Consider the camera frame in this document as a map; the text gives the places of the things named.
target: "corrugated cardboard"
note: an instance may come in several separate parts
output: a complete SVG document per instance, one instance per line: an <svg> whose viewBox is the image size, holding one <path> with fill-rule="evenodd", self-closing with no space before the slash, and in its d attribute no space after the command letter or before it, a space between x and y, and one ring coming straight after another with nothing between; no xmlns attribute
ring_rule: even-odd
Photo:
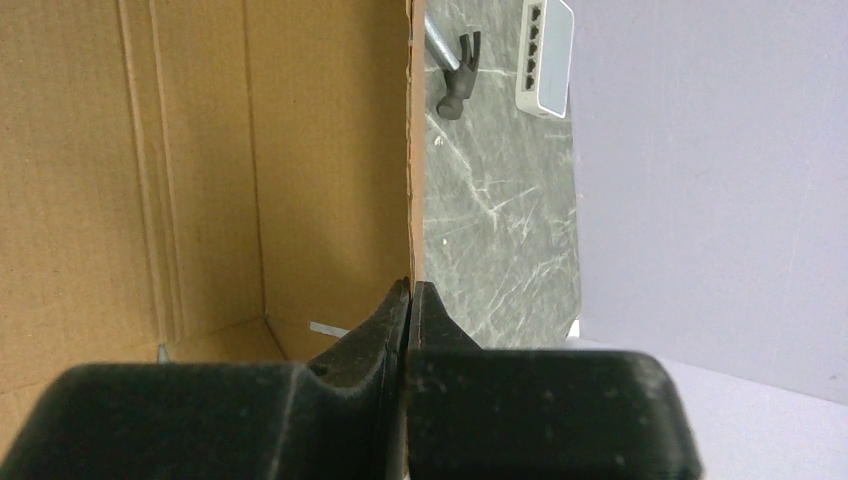
<svg viewBox="0 0 848 480"><path fill-rule="evenodd" d="M0 5L0 452L74 364L308 359L420 275L422 9Z"/></svg>

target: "white wall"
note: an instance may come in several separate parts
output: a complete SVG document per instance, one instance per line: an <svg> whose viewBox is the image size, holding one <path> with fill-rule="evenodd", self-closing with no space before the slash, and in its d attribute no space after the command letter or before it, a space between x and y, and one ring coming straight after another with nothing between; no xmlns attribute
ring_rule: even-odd
<svg viewBox="0 0 848 480"><path fill-rule="evenodd" d="M582 339L571 349L607 349ZM848 406L661 360L683 400L704 480L848 478Z"/></svg>
<svg viewBox="0 0 848 480"><path fill-rule="evenodd" d="M848 1L569 4L582 336L848 403Z"/></svg>

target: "metal rod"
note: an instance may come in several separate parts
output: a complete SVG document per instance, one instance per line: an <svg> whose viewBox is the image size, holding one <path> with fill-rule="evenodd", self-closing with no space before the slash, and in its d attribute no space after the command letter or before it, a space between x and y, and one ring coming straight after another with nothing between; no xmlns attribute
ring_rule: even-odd
<svg viewBox="0 0 848 480"><path fill-rule="evenodd" d="M424 14L424 30L427 50L436 59L436 63L445 70L452 72L459 70L459 59L453 54L450 45L445 42L429 13Z"/></svg>

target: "cardboard edge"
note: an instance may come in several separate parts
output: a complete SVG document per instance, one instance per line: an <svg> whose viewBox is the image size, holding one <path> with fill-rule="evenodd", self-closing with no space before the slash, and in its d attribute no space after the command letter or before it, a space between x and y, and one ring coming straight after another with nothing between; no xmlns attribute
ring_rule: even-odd
<svg viewBox="0 0 848 480"><path fill-rule="evenodd" d="M410 268L413 284L424 280L424 196L427 166L424 12L426 0L409 0L409 64L407 66L407 201Z"/></svg>

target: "black plastic part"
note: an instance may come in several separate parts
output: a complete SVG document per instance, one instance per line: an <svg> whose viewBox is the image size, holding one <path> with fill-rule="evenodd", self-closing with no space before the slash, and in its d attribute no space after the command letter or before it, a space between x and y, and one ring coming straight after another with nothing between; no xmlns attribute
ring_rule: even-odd
<svg viewBox="0 0 848 480"><path fill-rule="evenodd" d="M480 346L450 318L436 286L430 282L416 283L412 297L409 349L421 348L480 350Z"/></svg>
<svg viewBox="0 0 848 480"><path fill-rule="evenodd" d="M74 368L41 398L0 478L400 478L409 300L396 282L310 366Z"/></svg>
<svg viewBox="0 0 848 480"><path fill-rule="evenodd" d="M422 283L410 336L413 480L700 478L674 385L647 355L479 350Z"/></svg>
<svg viewBox="0 0 848 480"><path fill-rule="evenodd" d="M436 111L440 117L446 120L457 120L462 116L462 101L471 98L474 83L477 81L482 34L480 32L474 32L473 35L473 45L470 45L468 35L459 37L459 43L462 48L459 68L453 71L444 71L447 92L436 106Z"/></svg>
<svg viewBox="0 0 848 480"><path fill-rule="evenodd" d="M89 365L39 401L0 479L696 479L674 386L631 352L481 350L398 281L308 364Z"/></svg>

